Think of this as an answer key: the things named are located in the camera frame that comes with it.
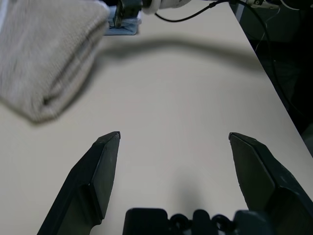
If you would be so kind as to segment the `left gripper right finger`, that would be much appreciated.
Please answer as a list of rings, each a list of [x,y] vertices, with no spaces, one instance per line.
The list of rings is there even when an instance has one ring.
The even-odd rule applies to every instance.
[[[247,207],[265,212],[278,235],[311,235],[313,202],[296,178],[252,137],[228,136]]]

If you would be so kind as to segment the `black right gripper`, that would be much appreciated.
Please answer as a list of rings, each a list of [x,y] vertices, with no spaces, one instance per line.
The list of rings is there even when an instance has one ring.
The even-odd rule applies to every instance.
[[[141,0],[118,0],[114,15],[114,26],[121,27],[124,19],[137,17],[141,7]]]

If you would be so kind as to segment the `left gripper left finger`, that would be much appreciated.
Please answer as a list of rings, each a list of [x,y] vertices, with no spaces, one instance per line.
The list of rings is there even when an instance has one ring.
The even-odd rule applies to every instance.
[[[38,233],[88,235],[108,208],[117,163],[120,132],[99,137],[65,179]]]

